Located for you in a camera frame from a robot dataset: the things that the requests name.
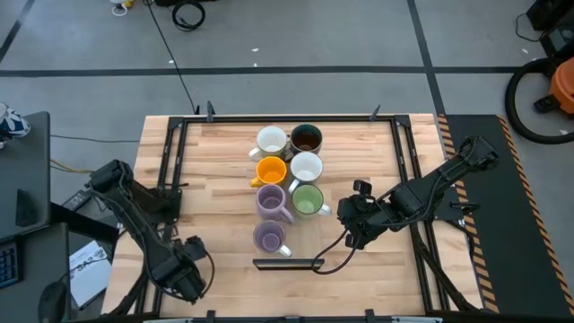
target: yellow black striped edge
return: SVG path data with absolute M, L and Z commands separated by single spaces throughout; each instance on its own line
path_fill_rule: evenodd
M 506 120 L 503 117 L 501 117 L 501 116 L 497 116 L 497 117 L 499 118 L 500 124 L 502 126 L 502 131 L 504 131 L 504 136 L 506 137 L 507 144 L 509 145 L 510 153 L 512 153 L 512 156 L 514 158 L 514 163 L 517 166 L 518 176 L 522 180 L 522 186 L 524 186 L 526 196 L 528 197 L 528 202 L 530 203 L 530 206 L 532 207 L 532 215 L 535 217 L 536 224 L 538 225 L 538 230 L 539 230 L 540 234 L 542 235 L 542 239 L 544 241 L 544 244 L 546 245 L 546 252 L 548 252 L 548 257 L 550 257 L 550 261 L 552 263 L 552 266 L 554 267 L 554 271 L 556 272 L 556 277 L 558 277 L 558 281 L 560 282 L 561 289 L 564 291 L 564 298 L 566 299 L 566 302 L 568 303 L 568 306 L 570 308 L 570 314 L 574 315 L 574 301 L 572 300 L 572 296 L 570 295 L 570 290 L 568 289 L 568 286 L 566 285 L 566 280 L 564 279 L 564 275 L 562 274 L 562 269 L 560 268 L 560 265 L 558 264 L 558 258 L 556 257 L 556 253 L 554 252 L 554 248 L 552 247 L 552 244 L 550 242 L 550 237 L 548 236 L 548 232 L 546 231 L 546 228 L 544 227 L 544 222 L 542 221 L 542 217 L 540 216 L 540 211 L 538 211 L 538 206 L 536 205 L 536 201 L 535 201 L 534 194 L 532 193 L 532 189 L 530 188 L 530 185 L 528 184 L 528 180 L 526 179 L 526 174 L 524 173 L 524 169 L 522 168 L 522 163 L 520 162 L 520 159 L 518 158 L 517 149 L 516 149 L 516 146 L 514 145 L 514 142 L 512 141 L 512 136 L 510 135 L 509 126 L 507 125 Z
M 450 158 L 455 155 L 456 149 L 452 142 L 452 136 L 450 135 L 450 129 L 448 128 L 447 118 L 443 114 L 437 116 L 439 121 L 439 130 L 442 135 L 442 142 L 444 143 L 445 151 L 447 152 L 447 157 Z M 466 197 L 465 183 L 462 180 L 455 183 L 458 193 L 458 200 L 460 202 L 468 202 Z M 495 313 L 499 312 L 498 306 L 496 306 L 496 297 L 494 291 L 492 290 L 492 283 L 490 276 L 488 274 L 488 269 L 486 266 L 486 261 L 484 261 L 483 250 L 481 249 L 481 241 L 479 239 L 478 231 L 474 227 L 474 216 L 472 213 L 465 215 L 465 227 L 471 233 L 472 239 L 474 240 L 474 254 L 473 254 L 473 266 L 474 272 L 476 273 L 476 278 L 478 281 L 478 288 L 483 297 L 484 307 L 486 309 L 492 310 Z

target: butcher block tabletop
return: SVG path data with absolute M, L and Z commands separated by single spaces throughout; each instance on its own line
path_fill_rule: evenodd
M 410 115 L 416 150 L 425 175 L 445 161 L 437 126 L 431 114 Z M 161 155 L 169 116 L 149 116 L 145 120 L 137 159 L 135 180 L 148 188 L 157 185 Z M 325 203 L 333 208 L 330 216 L 282 223 L 285 244 L 294 258 L 313 258 L 343 231 L 336 219 L 338 200 L 353 194 L 352 183 L 363 179 L 380 196 L 400 182 L 391 127 L 388 122 L 314 122 L 322 134 L 319 153 L 324 171 L 317 183 Z M 413 257 L 409 228 L 387 231 L 358 250 L 351 262 L 332 275 L 316 275 L 309 270 L 259 271 L 254 258 L 281 255 L 262 254 L 253 244 L 253 230 L 261 221 L 256 208 L 256 163 L 248 153 L 256 147 L 259 129 L 277 126 L 290 133 L 297 123 L 193 123 L 188 126 L 182 161 L 181 215 L 178 238 L 199 236 L 213 256 L 213 286 L 195 305 L 163 296 L 161 316 L 204 317 L 216 310 L 218 317 L 277 316 L 362 316 L 366 309 L 376 315 L 422 315 L 421 289 Z M 174 135 L 174 168 L 178 131 Z M 410 178 L 406 137 L 401 143 Z M 449 225 L 435 222 L 434 231 L 442 267 L 459 291 L 474 305 L 482 307 L 465 235 Z M 341 241 L 323 258 L 321 270 L 338 266 L 350 249 Z M 103 312 L 114 309 L 142 271 L 141 250 L 125 234 L 119 238 Z M 212 274 L 207 259 L 197 261 L 202 277 Z M 430 270 L 433 306 L 439 307 L 436 285 Z M 148 288 L 145 310 L 152 309 L 153 288 Z

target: orange mug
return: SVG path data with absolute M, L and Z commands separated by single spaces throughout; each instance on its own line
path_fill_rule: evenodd
M 255 171 L 257 177 L 249 185 L 260 188 L 265 184 L 281 184 L 287 175 L 287 166 L 281 158 L 268 156 L 257 163 Z

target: gray floor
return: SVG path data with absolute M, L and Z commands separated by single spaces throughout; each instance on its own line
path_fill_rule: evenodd
M 519 66 L 544 57 L 539 44 L 514 34 L 514 18 L 532 0 L 415 0 L 434 66 Z M 26 3 L 0 2 L 0 42 Z M 201 29 L 175 29 L 170 11 L 153 7 L 179 67 L 419 66 L 419 50 L 403 0 L 219 0 L 206 3 Z M 521 30 L 530 35 L 528 21 Z M 36 0 L 4 59 L 9 70 L 173 69 L 171 57 L 146 7 L 138 0 L 125 17 L 108 0 Z M 509 74 L 437 74 L 449 114 L 504 114 Z M 210 100 L 218 113 L 434 113 L 424 73 L 185 75 L 196 104 Z M 559 114 L 539 117 L 530 102 L 547 81 L 528 76 L 518 91 L 526 123 L 545 134 L 572 131 Z M 179 78 L 172 76 L 0 77 L 0 100 L 22 114 L 47 110 L 52 132 L 101 139 L 137 139 L 146 115 L 190 114 Z M 571 235 L 574 200 L 570 165 L 574 144 L 546 146 L 515 135 L 556 253 L 574 285 Z M 133 165 L 136 144 L 52 140 L 52 158 L 97 169 L 111 159 Z M 53 201 L 82 187 L 82 175 L 52 172 Z M 93 205 L 84 212 L 101 217 Z M 98 303 L 90 308 L 98 312 Z

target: green mug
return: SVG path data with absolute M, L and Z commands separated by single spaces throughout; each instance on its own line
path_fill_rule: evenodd
M 321 190 L 313 185 L 301 185 L 293 191 L 293 209 L 301 219 L 310 219 L 319 215 L 330 215 L 331 208 L 325 205 Z

